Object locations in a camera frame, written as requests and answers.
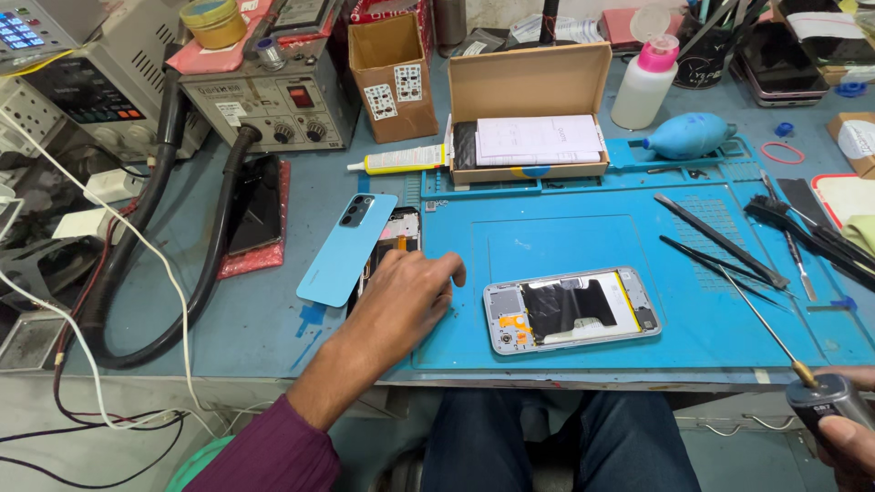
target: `blue mat surface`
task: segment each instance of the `blue mat surface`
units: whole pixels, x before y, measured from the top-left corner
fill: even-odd
[[[802,250],[818,295],[808,302],[784,237],[747,217],[761,163],[743,137],[707,158],[665,167],[640,141],[608,140],[611,166],[591,179],[532,179],[453,187],[446,172],[423,174],[423,246],[428,257],[459,253],[468,283],[456,288],[451,315],[413,354],[416,369],[620,369],[787,366],[788,359],[743,299],[722,278],[659,239],[677,241],[742,266],[654,200],[663,193],[791,280],[799,299],[763,287],[787,309],[751,297],[794,355],[808,364],[875,362],[872,334],[850,310],[827,262]],[[697,179],[689,169],[705,172]],[[530,170],[536,175],[538,170]],[[662,321],[660,335],[525,355],[490,347],[482,294],[486,285],[613,266],[634,267]]]

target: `white plastic bottle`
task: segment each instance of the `white plastic bottle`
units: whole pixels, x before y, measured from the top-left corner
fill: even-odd
[[[632,58],[611,109],[611,119],[617,126],[640,130],[654,121],[677,74],[678,45],[671,34],[660,34]]]

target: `red power switch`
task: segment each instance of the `red power switch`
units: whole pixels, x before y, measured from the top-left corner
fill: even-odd
[[[310,94],[307,93],[307,88],[304,86],[290,87],[289,97],[295,102],[295,106],[299,108],[312,108],[314,106]]]

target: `person's arm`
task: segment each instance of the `person's arm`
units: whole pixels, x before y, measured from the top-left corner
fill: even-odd
[[[209,490],[328,490],[340,472],[326,431],[444,317],[461,258],[392,250],[349,318],[294,384],[255,417],[186,487]]]
[[[848,377],[861,391],[875,390],[875,366],[830,366],[816,374]],[[829,416],[817,423],[824,437],[842,456],[830,456],[819,447],[821,460],[835,469],[840,492],[872,490],[875,480],[875,432],[844,417]]]

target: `light blue phone back cover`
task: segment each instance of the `light blue phone back cover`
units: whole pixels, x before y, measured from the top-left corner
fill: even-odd
[[[340,219],[344,214],[340,214],[334,222],[334,229],[297,286],[296,294],[301,299],[332,307],[341,307],[349,300],[349,293],[353,291],[361,269],[398,203],[398,197],[391,194],[359,193],[346,204],[344,213],[359,195],[374,199],[370,209],[356,228],[341,226]]]

